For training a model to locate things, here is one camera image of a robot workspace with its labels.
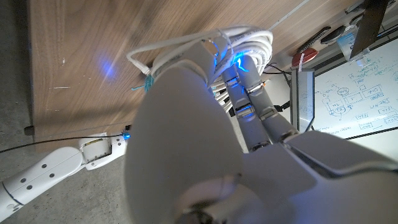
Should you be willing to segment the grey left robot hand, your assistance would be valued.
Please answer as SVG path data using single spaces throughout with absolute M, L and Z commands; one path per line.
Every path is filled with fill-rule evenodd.
M 270 103 L 243 113 L 243 153 L 210 93 L 222 37 L 192 42 L 146 94 L 126 151 L 134 223 L 396 223 L 397 164 L 335 136 L 298 133 Z

